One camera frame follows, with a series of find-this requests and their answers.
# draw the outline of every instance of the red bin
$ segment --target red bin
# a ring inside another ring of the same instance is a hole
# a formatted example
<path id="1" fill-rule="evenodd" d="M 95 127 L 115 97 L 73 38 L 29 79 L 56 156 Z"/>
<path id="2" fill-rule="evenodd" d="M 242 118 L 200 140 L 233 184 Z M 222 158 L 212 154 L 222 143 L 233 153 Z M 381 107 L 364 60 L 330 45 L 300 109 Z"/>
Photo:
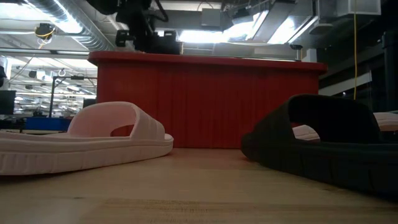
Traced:
<path id="1" fill-rule="evenodd" d="M 98 66 L 99 103 L 134 103 L 164 125 L 175 147 L 195 148 L 239 148 L 242 135 L 289 97 L 317 94 L 327 70 L 320 63 L 130 52 L 92 52 L 89 61 Z"/>

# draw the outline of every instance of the wooden floor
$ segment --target wooden floor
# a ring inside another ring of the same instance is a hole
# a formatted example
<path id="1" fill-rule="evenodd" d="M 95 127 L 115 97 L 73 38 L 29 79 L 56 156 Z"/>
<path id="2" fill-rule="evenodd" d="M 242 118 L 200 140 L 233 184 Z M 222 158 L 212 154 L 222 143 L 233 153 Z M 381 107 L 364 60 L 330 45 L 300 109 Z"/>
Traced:
<path id="1" fill-rule="evenodd" d="M 0 223 L 398 223 L 398 206 L 269 170 L 239 150 L 0 177 Z"/>

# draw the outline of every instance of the slide sandal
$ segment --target slide sandal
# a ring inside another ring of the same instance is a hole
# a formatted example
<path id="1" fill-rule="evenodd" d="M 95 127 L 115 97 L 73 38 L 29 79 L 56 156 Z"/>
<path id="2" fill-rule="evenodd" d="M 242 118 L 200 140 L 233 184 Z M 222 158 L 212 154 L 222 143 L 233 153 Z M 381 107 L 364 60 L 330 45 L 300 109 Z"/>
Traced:
<path id="1" fill-rule="evenodd" d="M 130 136 L 111 137 L 134 125 Z M 162 124 L 127 102 L 99 103 L 82 109 L 68 132 L 49 136 L 0 134 L 0 175 L 66 172 L 111 166 L 168 154 L 173 137 Z"/>
<path id="2" fill-rule="evenodd" d="M 398 131 L 398 114 L 394 113 L 374 113 L 374 117 L 382 132 Z M 319 140 L 317 132 L 307 125 L 293 128 L 294 136 L 297 139 L 314 141 Z"/>
<path id="3" fill-rule="evenodd" d="M 296 139 L 292 123 L 320 141 Z M 242 138 L 243 154 L 271 169 L 379 195 L 398 195 L 398 144 L 382 140 L 374 115 L 352 100 L 291 97 Z"/>

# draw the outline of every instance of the white slide sandal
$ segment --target white slide sandal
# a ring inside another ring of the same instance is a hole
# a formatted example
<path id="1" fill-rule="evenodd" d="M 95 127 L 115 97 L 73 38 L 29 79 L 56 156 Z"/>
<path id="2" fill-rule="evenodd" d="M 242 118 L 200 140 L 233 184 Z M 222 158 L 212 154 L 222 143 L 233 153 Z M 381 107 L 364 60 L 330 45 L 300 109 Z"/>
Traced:
<path id="1" fill-rule="evenodd" d="M 394 113 L 374 113 L 374 117 L 381 131 L 398 131 L 398 114 Z M 293 128 L 296 139 L 313 141 L 318 140 L 317 132 L 307 125 Z"/>
<path id="2" fill-rule="evenodd" d="M 111 137 L 134 125 L 130 136 Z M 33 136 L 0 133 L 0 175 L 68 172 L 111 166 L 168 154 L 173 137 L 163 125 L 127 102 L 99 103 L 82 109 L 67 133 Z"/>

